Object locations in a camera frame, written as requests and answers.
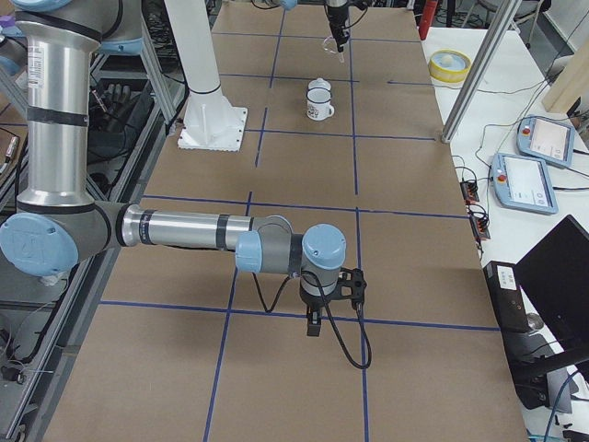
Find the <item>wooden board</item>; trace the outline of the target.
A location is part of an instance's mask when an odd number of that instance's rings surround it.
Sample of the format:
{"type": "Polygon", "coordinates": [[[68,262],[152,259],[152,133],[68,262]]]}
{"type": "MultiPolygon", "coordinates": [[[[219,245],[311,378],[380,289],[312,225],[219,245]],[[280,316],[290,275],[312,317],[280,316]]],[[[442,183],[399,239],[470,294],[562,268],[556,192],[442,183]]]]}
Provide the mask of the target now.
{"type": "Polygon", "coordinates": [[[565,113],[578,98],[588,97],[588,41],[572,56],[542,104],[547,112],[565,113]]]}

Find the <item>aluminium frame post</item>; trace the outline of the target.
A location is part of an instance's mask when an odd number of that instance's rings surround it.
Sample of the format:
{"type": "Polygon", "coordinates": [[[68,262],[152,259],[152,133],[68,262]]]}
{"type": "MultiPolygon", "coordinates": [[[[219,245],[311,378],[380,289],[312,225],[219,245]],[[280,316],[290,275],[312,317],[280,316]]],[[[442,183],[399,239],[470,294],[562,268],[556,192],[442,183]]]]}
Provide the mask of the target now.
{"type": "Polygon", "coordinates": [[[456,101],[445,122],[441,133],[441,141],[449,144],[457,132],[457,129],[466,116],[468,107],[474,99],[479,84],[484,77],[494,54],[497,52],[505,32],[509,29],[515,13],[522,4],[522,0],[503,1],[495,13],[489,29],[479,47],[475,60],[466,77],[456,101]]]}

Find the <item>white enamel mug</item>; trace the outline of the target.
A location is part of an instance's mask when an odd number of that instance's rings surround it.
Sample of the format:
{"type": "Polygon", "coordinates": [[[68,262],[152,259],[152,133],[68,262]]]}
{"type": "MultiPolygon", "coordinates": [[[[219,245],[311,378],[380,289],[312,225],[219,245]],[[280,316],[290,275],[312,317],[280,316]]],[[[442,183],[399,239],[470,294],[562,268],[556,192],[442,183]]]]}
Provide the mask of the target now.
{"type": "Polygon", "coordinates": [[[313,121],[324,121],[335,113],[331,92],[323,87],[310,88],[306,93],[306,116],[313,121]]]}

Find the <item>brown paper table cover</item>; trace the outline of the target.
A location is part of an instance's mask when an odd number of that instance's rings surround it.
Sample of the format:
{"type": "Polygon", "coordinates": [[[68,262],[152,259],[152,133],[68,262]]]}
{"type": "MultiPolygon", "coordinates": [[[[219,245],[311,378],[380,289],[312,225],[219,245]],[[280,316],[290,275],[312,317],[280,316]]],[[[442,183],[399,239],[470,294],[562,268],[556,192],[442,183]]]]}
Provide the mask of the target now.
{"type": "Polygon", "coordinates": [[[48,441],[523,441],[514,393],[412,15],[358,21],[344,64],[327,20],[223,4],[223,90],[248,108],[236,153],[168,139],[145,208],[285,217],[347,240],[373,349],[350,365],[329,325],[306,333],[297,282],[231,254],[123,249],[48,441]],[[332,117],[306,116],[331,83],[332,117]]]}

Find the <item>yellow rimmed bowl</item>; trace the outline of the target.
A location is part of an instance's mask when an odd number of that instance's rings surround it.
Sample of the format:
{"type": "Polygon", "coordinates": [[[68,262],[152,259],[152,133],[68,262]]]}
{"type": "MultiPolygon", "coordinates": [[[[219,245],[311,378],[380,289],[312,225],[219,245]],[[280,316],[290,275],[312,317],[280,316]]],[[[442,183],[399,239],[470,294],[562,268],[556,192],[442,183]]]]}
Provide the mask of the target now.
{"type": "Polygon", "coordinates": [[[462,52],[444,49],[431,55],[428,69],[433,79],[455,84],[466,79],[471,64],[471,60],[462,52]]]}

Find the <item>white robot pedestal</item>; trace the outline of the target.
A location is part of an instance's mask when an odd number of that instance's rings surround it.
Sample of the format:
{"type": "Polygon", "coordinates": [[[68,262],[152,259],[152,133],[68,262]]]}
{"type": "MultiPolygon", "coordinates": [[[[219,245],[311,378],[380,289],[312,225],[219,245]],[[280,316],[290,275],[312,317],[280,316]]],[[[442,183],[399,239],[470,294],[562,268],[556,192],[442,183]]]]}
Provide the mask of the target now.
{"type": "Polygon", "coordinates": [[[165,6],[189,90],[179,147],[236,152],[248,110],[224,95],[205,3],[171,0],[165,6]]]}

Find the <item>black box with label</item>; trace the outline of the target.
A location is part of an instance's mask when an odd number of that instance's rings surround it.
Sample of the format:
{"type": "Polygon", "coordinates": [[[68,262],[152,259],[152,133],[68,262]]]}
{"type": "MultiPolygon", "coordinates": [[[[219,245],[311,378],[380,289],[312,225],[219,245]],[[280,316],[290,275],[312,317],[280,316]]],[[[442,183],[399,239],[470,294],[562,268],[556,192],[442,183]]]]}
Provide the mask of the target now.
{"type": "Polygon", "coordinates": [[[531,328],[514,265],[490,261],[483,272],[505,348],[512,355],[522,355],[527,349],[531,328]]]}

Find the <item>near teach pendant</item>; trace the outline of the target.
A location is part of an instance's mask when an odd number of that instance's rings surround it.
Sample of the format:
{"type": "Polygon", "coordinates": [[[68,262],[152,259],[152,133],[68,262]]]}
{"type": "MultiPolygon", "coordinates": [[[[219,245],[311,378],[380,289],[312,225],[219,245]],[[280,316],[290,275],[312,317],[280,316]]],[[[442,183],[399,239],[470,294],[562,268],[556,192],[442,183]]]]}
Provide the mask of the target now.
{"type": "Polygon", "coordinates": [[[505,208],[542,215],[559,211],[543,159],[497,153],[491,162],[491,182],[505,208]]]}

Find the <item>far teach pendant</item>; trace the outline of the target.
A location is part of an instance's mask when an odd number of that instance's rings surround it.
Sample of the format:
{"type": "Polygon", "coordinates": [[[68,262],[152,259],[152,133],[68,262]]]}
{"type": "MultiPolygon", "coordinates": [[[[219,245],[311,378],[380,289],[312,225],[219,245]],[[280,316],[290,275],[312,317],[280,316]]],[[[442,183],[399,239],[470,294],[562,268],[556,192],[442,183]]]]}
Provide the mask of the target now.
{"type": "Polygon", "coordinates": [[[516,145],[523,155],[564,169],[572,164],[574,128],[568,123],[531,115],[520,121],[516,145]]]}

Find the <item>teach pendant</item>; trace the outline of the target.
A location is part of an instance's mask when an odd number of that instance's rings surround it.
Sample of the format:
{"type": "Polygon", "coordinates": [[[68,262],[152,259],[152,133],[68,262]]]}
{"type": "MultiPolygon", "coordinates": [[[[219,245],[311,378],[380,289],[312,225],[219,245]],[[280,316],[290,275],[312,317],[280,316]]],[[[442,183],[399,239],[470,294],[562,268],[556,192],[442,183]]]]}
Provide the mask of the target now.
{"type": "Polygon", "coordinates": [[[491,162],[491,182],[505,208],[542,215],[559,211],[543,159],[497,153],[491,162]]]}
{"type": "Polygon", "coordinates": [[[520,121],[516,145],[523,155],[564,169],[572,164],[574,128],[568,123],[531,115],[520,121]]]}

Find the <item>white mug lid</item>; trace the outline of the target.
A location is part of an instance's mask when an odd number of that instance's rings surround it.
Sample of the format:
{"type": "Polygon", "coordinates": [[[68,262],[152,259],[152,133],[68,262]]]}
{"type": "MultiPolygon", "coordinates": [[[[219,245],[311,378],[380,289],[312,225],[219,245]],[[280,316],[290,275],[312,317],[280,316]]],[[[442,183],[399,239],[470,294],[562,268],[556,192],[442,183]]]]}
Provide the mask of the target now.
{"type": "Polygon", "coordinates": [[[307,89],[311,90],[314,88],[322,88],[322,89],[326,89],[327,91],[331,91],[331,83],[329,81],[327,81],[324,78],[316,78],[311,80],[308,85],[307,85],[307,89]]]}

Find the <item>red cylinder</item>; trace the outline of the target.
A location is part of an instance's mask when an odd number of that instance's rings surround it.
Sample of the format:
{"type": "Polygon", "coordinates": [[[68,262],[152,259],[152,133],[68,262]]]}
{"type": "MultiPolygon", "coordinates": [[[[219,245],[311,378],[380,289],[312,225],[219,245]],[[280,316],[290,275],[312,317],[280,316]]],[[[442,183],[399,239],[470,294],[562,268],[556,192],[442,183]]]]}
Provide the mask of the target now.
{"type": "Polygon", "coordinates": [[[426,0],[423,5],[422,15],[418,26],[420,39],[424,41],[427,38],[429,28],[432,25],[435,11],[438,5],[437,0],[426,0]]]}

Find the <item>black monitor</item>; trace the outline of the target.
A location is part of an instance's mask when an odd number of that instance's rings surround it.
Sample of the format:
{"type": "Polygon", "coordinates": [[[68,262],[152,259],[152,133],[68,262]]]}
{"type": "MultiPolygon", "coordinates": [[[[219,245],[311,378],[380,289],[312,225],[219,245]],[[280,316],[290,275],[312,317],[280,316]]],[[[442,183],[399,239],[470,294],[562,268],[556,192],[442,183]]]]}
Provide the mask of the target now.
{"type": "Polygon", "coordinates": [[[566,349],[588,344],[588,231],[566,215],[516,265],[537,313],[566,349]]]}

